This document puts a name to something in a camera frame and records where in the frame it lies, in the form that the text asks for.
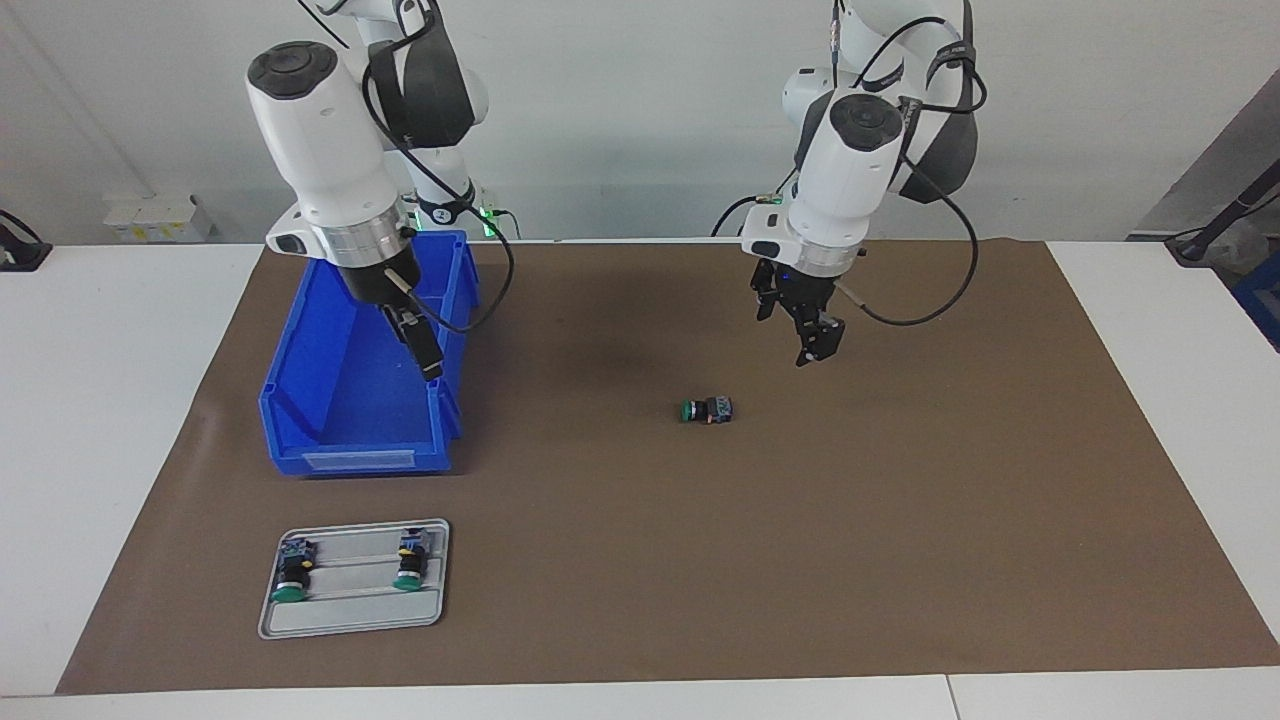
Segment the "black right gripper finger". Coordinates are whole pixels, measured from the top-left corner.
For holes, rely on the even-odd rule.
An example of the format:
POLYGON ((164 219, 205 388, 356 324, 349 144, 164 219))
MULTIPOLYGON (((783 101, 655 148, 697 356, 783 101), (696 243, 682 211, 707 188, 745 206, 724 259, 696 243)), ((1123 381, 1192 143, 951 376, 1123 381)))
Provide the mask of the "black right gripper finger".
POLYGON ((436 338, 436 323, 416 300, 406 300, 399 309, 399 337, 425 382, 442 377, 444 354, 436 338))
POLYGON ((411 307, 381 305, 381 314, 399 342, 410 351, 421 374, 434 373, 434 327, 411 307))

